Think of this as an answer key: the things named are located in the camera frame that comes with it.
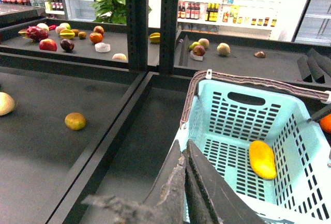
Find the worn black left gripper right finger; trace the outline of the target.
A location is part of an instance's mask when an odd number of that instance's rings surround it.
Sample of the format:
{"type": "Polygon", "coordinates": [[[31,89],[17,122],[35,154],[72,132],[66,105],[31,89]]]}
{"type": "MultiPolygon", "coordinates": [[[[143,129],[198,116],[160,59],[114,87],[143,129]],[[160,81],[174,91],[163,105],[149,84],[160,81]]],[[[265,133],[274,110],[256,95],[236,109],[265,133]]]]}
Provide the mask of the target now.
{"type": "Polygon", "coordinates": [[[229,186],[192,140],[184,150],[190,223],[265,223],[229,186]]]}

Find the worn black left gripper left finger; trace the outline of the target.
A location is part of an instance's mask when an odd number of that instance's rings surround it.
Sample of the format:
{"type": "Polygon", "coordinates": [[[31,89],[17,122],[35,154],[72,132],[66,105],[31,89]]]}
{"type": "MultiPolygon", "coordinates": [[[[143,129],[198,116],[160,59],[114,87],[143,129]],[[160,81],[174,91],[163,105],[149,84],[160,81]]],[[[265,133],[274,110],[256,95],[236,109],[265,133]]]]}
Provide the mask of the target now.
{"type": "Polygon", "coordinates": [[[88,195],[81,203],[110,212],[108,223],[183,223],[185,179],[186,158],[174,140],[144,201],[88,195]]]}

